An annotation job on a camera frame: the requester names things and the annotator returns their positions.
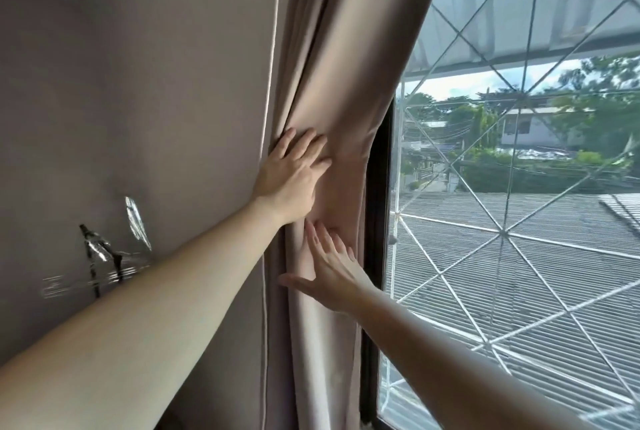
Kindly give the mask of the grey corrugated roof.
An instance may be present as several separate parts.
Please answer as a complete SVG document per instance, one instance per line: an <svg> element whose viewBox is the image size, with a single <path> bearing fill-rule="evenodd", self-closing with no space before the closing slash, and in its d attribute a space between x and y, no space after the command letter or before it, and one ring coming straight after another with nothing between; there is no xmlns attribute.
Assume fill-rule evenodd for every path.
<svg viewBox="0 0 640 430"><path fill-rule="evenodd" d="M599 430L640 430L640 193L391 191L384 290Z"/></svg>

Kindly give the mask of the person's right forearm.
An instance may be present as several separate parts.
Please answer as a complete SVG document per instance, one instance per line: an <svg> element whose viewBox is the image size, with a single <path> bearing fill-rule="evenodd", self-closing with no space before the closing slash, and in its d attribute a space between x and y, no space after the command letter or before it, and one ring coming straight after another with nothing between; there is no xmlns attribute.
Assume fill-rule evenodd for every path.
<svg viewBox="0 0 640 430"><path fill-rule="evenodd" d="M432 329L385 293L359 290L348 308L442 430L589 430L576 415Z"/></svg>

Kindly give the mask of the clear plastic wall hook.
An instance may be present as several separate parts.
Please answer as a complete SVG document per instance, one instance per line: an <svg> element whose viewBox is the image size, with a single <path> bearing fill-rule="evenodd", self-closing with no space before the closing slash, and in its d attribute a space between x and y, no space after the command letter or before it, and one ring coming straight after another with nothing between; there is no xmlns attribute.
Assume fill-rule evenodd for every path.
<svg viewBox="0 0 640 430"><path fill-rule="evenodd" d="M125 209L134 246L138 250L117 250L100 233L80 224L88 273L73 278L58 275L43 279L40 295L44 299L88 290L94 299L100 299L116 285L123 285L151 266L152 245L137 203L130 196L125 197Z"/></svg>

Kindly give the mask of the white house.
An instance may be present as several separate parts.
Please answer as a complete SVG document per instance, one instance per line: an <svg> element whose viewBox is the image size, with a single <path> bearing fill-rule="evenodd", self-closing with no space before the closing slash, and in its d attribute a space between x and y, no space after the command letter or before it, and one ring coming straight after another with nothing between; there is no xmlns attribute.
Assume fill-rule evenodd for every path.
<svg viewBox="0 0 640 430"><path fill-rule="evenodd" d="M572 150L582 146L584 135L569 124L577 113L557 107L510 109L501 120L500 146Z"/></svg>

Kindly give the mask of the beige pink curtain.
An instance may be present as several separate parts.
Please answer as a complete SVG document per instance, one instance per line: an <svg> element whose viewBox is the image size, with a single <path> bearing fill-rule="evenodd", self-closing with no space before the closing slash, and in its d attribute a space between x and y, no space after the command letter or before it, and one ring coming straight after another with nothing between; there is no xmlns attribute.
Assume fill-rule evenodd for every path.
<svg viewBox="0 0 640 430"><path fill-rule="evenodd" d="M309 213L362 256L372 143L395 96L432 0L287 0L271 146L288 128L327 136L332 166ZM360 329L280 287L310 276L303 222L281 228L262 257L260 430L357 430Z"/></svg>

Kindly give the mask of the person's left hand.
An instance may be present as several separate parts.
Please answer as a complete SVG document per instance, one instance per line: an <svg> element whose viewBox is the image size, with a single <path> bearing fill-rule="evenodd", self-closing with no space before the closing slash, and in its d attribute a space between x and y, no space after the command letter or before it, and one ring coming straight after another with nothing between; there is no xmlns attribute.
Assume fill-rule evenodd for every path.
<svg viewBox="0 0 640 430"><path fill-rule="evenodd" d="M283 133L262 164L252 190L252 202L263 206L278 227L310 213L316 186L307 184L307 165L316 159L329 159L321 157L328 141L325 135L321 135L319 156L293 156L293 147L300 138L296 134L294 128Z"/></svg>

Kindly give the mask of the white metal window grille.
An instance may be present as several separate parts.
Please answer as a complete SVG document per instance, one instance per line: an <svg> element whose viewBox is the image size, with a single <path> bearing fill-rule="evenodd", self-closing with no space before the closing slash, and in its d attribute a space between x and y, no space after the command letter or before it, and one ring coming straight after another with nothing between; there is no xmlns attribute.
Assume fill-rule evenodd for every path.
<svg viewBox="0 0 640 430"><path fill-rule="evenodd" d="M640 430L640 0L433 0L382 286L598 430Z"/></svg>

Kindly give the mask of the person's left forearm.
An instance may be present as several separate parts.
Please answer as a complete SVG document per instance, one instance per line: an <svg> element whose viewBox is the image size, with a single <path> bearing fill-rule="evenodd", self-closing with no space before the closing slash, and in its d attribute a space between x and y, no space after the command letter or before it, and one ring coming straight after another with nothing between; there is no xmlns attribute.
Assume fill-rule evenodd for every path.
<svg viewBox="0 0 640 430"><path fill-rule="evenodd" d="M0 368L0 430L153 430L278 229L260 197Z"/></svg>

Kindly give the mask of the translucent awning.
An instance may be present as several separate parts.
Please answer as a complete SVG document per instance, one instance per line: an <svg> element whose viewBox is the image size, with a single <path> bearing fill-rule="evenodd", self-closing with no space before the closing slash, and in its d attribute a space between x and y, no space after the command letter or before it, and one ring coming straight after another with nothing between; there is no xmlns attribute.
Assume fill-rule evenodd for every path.
<svg viewBox="0 0 640 430"><path fill-rule="evenodd" d="M640 0L433 0L404 80L640 50Z"/></svg>

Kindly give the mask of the dark window frame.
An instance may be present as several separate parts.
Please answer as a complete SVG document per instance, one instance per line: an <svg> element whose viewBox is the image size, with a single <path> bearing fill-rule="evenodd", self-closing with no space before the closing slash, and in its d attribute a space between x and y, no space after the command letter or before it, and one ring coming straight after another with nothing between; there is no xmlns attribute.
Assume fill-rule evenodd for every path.
<svg viewBox="0 0 640 430"><path fill-rule="evenodd" d="M378 289L384 286L387 263L395 107L392 100L375 134L366 170L364 271ZM361 357L359 409L364 430L395 430L378 412L381 352L364 331Z"/></svg>

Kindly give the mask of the person's right hand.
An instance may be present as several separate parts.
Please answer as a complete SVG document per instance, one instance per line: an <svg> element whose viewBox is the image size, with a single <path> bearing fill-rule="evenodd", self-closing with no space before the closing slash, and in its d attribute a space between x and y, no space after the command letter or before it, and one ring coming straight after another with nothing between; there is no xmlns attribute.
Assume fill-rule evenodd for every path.
<svg viewBox="0 0 640 430"><path fill-rule="evenodd" d="M314 277L320 286L318 296L310 296L329 310L357 318L356 313L363 303L375 295L377 289L360 265L360 273L350 272L348 247L340 236L328 230L335 245L335 256L322 259L316 255L316 224L305 220L304 243L312 258Z"/></svg>

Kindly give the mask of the green trees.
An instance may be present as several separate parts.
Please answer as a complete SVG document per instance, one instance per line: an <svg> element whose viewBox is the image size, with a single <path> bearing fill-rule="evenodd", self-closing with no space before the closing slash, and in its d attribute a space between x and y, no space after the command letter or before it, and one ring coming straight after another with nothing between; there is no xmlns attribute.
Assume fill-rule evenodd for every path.
<svg viewBox="0 0 640 430"><path fill-rule="evenodd" d="M477 195L640 190L640 53L432 79L400 100L405 176ZM499 145L508 110L548 106L577 113L582 146Z"/></svg>

